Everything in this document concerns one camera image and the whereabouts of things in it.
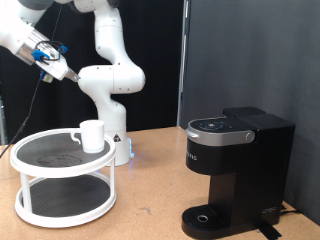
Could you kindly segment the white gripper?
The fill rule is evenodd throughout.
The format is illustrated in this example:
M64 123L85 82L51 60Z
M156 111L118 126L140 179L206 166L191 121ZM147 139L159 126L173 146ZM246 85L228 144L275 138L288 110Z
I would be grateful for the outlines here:
M64 77L78 82L79 75L72 69L68 69L63 54L68 48L58 41L41 41L34 48L35 63L53 78L62 80Z

